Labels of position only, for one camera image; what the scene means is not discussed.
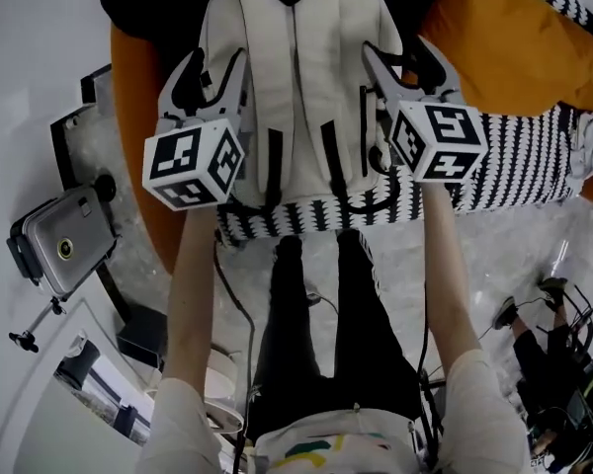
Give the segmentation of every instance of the white wall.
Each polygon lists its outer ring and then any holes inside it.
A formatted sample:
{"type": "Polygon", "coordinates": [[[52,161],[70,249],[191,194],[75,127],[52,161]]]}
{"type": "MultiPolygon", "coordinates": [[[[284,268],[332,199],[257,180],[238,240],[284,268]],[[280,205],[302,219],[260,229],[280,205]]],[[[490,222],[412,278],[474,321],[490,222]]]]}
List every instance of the white wall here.
{"type": "MultiPolygon", "coordinates": [[[[79,80],[110,62],[109,29],[99,0],[0,0],[0,436],[36,361],[7,334],[47,303],[20,277],[5,239],[13,221],[61,191],[48,127],[81,106],[79,80]]],[[[110,331],[112,307],[98,281],[66,307],[93,293],[88,303],[110,331]]],[[[40,330],[41,350],[60,321],[40,330]]]]}
{"type": "Polygon", "coordinates": [[[140,447],[79,402],[55,379],[22,441],[15,474],[133,474],[140,447]]]}

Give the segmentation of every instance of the fiducial marker cube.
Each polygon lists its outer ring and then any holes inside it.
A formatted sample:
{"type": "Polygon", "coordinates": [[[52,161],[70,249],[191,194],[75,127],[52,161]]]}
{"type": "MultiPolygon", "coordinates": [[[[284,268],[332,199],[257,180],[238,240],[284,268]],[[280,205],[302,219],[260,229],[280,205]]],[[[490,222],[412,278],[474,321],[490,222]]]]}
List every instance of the fiducial marker cube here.
{"type": "Polygon", "coordinates": [[[145,140],[142,185],[172,210],[225,203],[244,159],[228,119],[145,140]]]}
{"type": "Polygon", "coordinates": [[[389,139],[415,181],[463,183],[487,153],[477,109],[407,101],[397,108],[389,139]]]}

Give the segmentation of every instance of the backpack strap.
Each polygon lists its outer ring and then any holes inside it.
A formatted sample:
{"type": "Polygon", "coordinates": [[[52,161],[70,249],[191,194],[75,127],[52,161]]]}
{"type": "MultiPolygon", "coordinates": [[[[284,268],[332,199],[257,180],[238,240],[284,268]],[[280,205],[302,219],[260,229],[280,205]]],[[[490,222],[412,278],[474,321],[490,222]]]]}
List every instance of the backpack strap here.
{"type": "Polygon", "coordinates": [[[278,205],[290,180],[295,139],[286,6],[280,0],[239,1],[254,79],[259,191],[266,196],[266,205],[278,205]]]}
{"type": "Polygon", "coordinates": [[[340,0],[302,0],[295,6],[305,120],[321,175],[337,196],[346,194],[353,177],[343,128],[340,21],[340,0]]]}

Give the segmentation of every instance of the sneaker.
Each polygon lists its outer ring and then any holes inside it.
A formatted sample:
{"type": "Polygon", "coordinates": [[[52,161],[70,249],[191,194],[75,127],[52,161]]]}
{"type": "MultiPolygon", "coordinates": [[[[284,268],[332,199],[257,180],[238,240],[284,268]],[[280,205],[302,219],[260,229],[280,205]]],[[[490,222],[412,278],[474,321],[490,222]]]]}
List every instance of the sneaker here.
{"type": "Polygon", "coordinates": [[[516,309],[516,303],[514,297],[510,296],[494,316],[492,321],[492,327],[494,330],[501,330],[503,327],[511,327],[514,320],[518,318],[518,310],[516,309]]]}
{"type": "Polygon", "coordinates": [[[557,308],[564,303],[564,287],[566,279],[564,277],[548,277],[539,283],[538,288],[544,291],[551,300],[545,300],[545,304],[551,311],[556,312],[557,308]]]}

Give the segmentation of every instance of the tiled floor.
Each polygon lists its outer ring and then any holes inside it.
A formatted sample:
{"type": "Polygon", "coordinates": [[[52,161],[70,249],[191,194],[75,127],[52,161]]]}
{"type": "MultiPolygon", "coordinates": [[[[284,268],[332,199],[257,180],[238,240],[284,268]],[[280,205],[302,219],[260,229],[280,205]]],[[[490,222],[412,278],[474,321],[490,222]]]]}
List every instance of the tiled floor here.
{"type": "MultiPolygon", "coordinates": [[[[67,132],[76,173],[78,179],[85,181],[107,169],[116,178],[119,194],[113,211],[123,238],[109,267],[128,299],[165,312],[169,276],[155,258],[137,214],[119,142],[109,74],[98,79],[97,93],[98,107],[83,114],[78,125],[67,132]]],[[[564,205],[471,214],[460,217],[458,227],[469,272],[470,315],[479,335],[486,332],[494,312],[508,295],[514,294],[517,302],[539,296],[534,288],[537,275],[552,266],[566,245],[564,261],[556,273],[577,282],[593,304],[593,208],[586,201],[573,198],[564,205]]],[[[422,222],[370,227],[364,233],[375,257],[391,325],[407,357],[416,364],[424,324],[422,222]]],[[[276,243],[257,240],[237,253],[220,253],[232,287],[255,320],[256,349],[268,311],[268,284],[276,243]]],[[[332,301],[337,294],[336,259],[334,234],[310,234],[304,238],[306,278],[332,301]]],[[[216,297],[214,342],[229,352],[242,353],[248,326],[220,285],[216,297]]],[[[530,325],[547,327],[551,314],[540,304],[526,305],[521,312],[530,325]]],[[[335,326],[336,316],[328,304],[321,302],[311,310],[314,347],[321,370],[327,374],[333,369],[335,326]]],[[[506,394],[511,393],[518,369],[510,333],[489,331],[482,344],[491,352],[506,394]]],[[[243,355],[238,359],[243,363],[243,355]]],[[[432,341],[426,367],[429,371],[439,367],[432,341]]]]}

